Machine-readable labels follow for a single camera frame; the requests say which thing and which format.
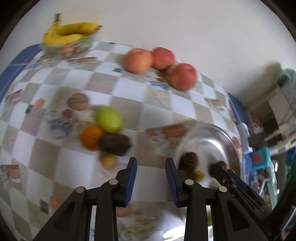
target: stainless steel bowl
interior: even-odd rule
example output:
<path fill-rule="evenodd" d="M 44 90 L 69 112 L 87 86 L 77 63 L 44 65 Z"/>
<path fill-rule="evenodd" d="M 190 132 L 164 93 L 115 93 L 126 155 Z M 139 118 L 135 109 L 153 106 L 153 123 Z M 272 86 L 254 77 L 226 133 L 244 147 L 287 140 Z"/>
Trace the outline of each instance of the stainless steel bowl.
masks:
<path fill-rule="evenodd" d="M 203 171 L 205 176 L 200 184 L 207 188 L 217 188 L 219 183 L 209 175 L 209 167 L 218 161 L 226 162 L 229 169 L 240 177 L 239 158 L 231 138 L 221 128 L 211 124 L 197 124 L 179 143 L 173 157 L 176 167 L 186 152 L 195 152 L 198 164 L 195 171 Z"/>

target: green apple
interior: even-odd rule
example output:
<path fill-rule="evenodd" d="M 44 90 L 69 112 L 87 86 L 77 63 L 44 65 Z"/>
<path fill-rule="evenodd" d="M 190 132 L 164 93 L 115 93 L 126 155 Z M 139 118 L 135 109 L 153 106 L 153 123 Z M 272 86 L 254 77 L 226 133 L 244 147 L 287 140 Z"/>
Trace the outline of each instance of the green apple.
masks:
<path fill-rule="evenodd" d="M 103 107 L 98 112 L 97 123 L 106 132 L 118 133 L 122 128 L 123 121 L 115 109 Z"/>

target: yellow banana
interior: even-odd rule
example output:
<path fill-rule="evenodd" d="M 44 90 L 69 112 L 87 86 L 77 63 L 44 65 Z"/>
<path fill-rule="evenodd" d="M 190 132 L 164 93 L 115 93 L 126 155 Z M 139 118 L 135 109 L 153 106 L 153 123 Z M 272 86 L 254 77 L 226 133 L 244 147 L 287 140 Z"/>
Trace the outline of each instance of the yellow banana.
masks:
<path fill-rule="evenodd" d="M 71 35 L 61 35 L 57 32 L 57 27 L 59 26 L 59 16 L 56 15 L 55 21 L 52 26 L 47 30 L 43 36 L 43 43 L 47 46 L 63 46 L 67 44 L 72 44 L 82 38 L 82 34 L 71 34 Z"/>
<path fill-rule="evenodd" d="M 57 27 L 57 33 L 62 35 L 86 34 L 91 35 L 98 30 L 101 25 L 97 23 L 73 23 Z"/>

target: silver bolt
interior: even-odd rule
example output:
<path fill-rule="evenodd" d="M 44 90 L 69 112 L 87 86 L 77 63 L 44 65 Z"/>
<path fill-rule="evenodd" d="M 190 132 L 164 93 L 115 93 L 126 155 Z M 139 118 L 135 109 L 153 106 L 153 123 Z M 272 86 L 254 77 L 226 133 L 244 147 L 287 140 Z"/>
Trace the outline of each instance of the silver bolt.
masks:
<path fill-rule="evenodd" d="M 220 192 L 227 192 L 227 187 L 220 186 L 220 187 L 219 187 L 219 191 L 220 191 Z"/>
<path fill-rule="evenodd" d="M 78 187 L 78 188 L 75 189 L 75 191 L 77 193 L 82 193 L 82 192 L 84 192 L 84 187 Z"/>
<path fill-rule="evenodd" d="M 118 181 L 117 181 L 116 179 L 111 179 L 111 180 L 109 181 L 109 183 L 110 183 L 111 185 L 116 185 L 116 184 L 118 183 Z"/>
<path fill-rule="evenodd" d="M 187 185 L 192 185 L 192 184 L 194 183 L 194 181 L 192 181 L 191 179 L 187 179 L 187 180 L 185 181 L 185 183 L 186 183 Z"/>

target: wall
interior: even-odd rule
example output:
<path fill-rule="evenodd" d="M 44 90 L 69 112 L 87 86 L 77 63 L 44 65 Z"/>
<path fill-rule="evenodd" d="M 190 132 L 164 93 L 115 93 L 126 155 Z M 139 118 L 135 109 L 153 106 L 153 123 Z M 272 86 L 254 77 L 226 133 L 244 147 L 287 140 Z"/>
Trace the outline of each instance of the wall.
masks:
<path fill-rule="evenodd" d="M 9 36 L 0 71 L 42 41 L 58 12 L 62 24 L 102 24 L 97 40 L 171 49 L 245 105 L 272 86 L 280 64 L 296 69 L 296 43 L 259 0 L 41 0 Z"/>

